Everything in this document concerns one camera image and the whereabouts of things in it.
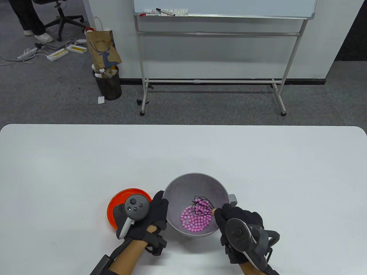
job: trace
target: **chair base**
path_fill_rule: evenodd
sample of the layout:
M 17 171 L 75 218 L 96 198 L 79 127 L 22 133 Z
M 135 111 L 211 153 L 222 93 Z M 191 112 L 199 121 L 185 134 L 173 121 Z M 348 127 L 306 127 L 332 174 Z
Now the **chair base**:
M 60 16 L 57 16 L 56 20 L 53 20 L 52 22 L 46 24 L 45 28 L 55 26 L 57 24 L 59 25 L 58 37 L 56 38 L 57 41 L 62 40 L 61 33 L 66 23 L 81 27 L 83 28 L 82 32 L 84 32 L 84 30 L 86 29 L 85 25 L 74 21 L 74 19 L 79 19 L 80 22 L 84 22 L 84 17 L 82 15 L 65 16 L 61 7 L 60 6 L 56 7 Z

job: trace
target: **paper bag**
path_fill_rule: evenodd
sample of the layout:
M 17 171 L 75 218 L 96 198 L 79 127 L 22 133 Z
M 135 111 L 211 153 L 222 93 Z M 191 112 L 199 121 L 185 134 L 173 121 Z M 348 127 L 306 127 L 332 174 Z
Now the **paper bag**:
M 113 42 L 112 31 L 87 32 L 86 38 L 97 70 L 111 68 L 122 62 Z

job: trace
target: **black glove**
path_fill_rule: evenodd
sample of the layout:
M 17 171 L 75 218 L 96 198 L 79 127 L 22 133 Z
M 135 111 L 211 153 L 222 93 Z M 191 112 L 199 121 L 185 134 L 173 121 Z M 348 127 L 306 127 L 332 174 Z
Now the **black glove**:
M 163 191 L 159 191 L 155 194 L 153 200 L 149 203 L 149 212 L 147 216 L 140 221 L 135 221 L 135 223 L 130 226 L 125 236 L 125 239 L 131 238 L 133 240 L 146 241 L 148 243 L 147 247 L 152 247 L 152 250 L 146 250 L 154 256 L 159 256 L 162 249 L 165 248 L 167 244 L 162 236 L 158 235 L 161 230 L 167 228 L 168 200 L 162 198 Z M 114 216 L 116 224 L 118 223 L 118 215 L 121 215 L 121 212 L 116 212 Z M 147 228 L 150 225 L 155 225 L 157 230 L 153 233 L 148 232 Z
M 222 208 L 215 210 L 214 217 L 222 233 L 221 244 L 226 247 L 226 254 L 228 254 L 231 264 L 244 264 L 248 262 L 248 259 L 243 253 L 237 251 L 230 245 L 226 236 L 225 225 L 229 219 L 236 218 L 247 224 L 259 224 L 263 226 L 261 216 L 256 212 L 251 213 L 250 211 L 242 210 L 239 207 L 232 207 L 229 203 L 226 203 Z
M 149 203 L 149 212 L 147 216 L 140 221 L 136 221 L 130 227 L 126 237 L 134 240 L 142 240 L 147 233 L 146 229 L 151 224 L 157 227 L 157 230 L 153 233 L 155 235 L 158 235 L 161 230 L 166 229 L 168 200 L 162 198 L 163 191 L 159 191 L 155 194 L 153 200 Z

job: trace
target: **white sneaker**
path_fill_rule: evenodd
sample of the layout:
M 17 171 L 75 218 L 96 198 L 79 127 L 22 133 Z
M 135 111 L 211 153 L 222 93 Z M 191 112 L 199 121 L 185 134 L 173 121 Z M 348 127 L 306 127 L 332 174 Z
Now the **white sneaker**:
M 34 33 L 33 33 L 33 31 L 31 31 L 31 30 L 25 30 L 25 31 L 24 31 L 24 35 L 25 35 L 25 36 L 31 36 L 31 35 L 34 35 Z
M 53 41 L 54 39 L 52 38 L 51 35 L 49 35 L 48 33 L 44 33 L 42 35 L 35 35 L 34 36 L 36 39 L 38 39 L 39 41 L 43 42 L 43 43 L 48 43 Z

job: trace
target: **gray bowl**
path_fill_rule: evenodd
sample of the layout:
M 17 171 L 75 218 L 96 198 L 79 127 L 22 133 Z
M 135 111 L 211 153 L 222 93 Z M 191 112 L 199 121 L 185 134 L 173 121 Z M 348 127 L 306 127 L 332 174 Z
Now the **gray bowl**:
M 203 231 L 190 232 L 183 228 L 180 216 L 186 207 L 193 204 L 192 201 L 195 196 L 207 197 L 214 208 L 222 207 L 223 204 L 227 203 L 232 206 L 237 204 L 236 196 L 228 195 L 224 186 L 211 176 L 201 173 L 189 173 L 174 179 L 163 194 L 163 198 L 170 202 L 167 221 L 178 232 L 191 238 L 208 236 L 218 229 L 214 217 Z

